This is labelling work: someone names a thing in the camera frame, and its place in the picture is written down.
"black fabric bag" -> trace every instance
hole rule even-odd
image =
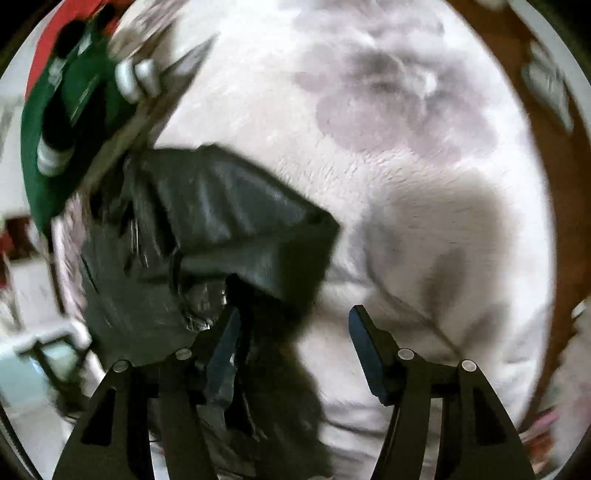
[[[312,301],[339,231],[329,213],[215,145],[128,158],[91,210],[85,317],[105,368],[190,346],[229,300],[256,304],[262,330],[281,341]],[[228,299],[231,275],[250,300]],[[281,315],[265,307],[274,302]]]

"white fabric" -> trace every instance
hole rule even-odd
[[[354,304],[427,359],[476,361],[518,422],[547,341],[553,223],[491,53],[441,0],[237,0],[189,2],[160,54],[215,32],[157,146],[223,144],[341,224],[295,343],[335,478],[370,477],[389,420],[349,339]]]

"green bag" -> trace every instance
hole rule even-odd
[[[98,17],[62,28],[22,112],[25,189],[31,216],[45,233],[103,143],[136,109],[118,89]]]

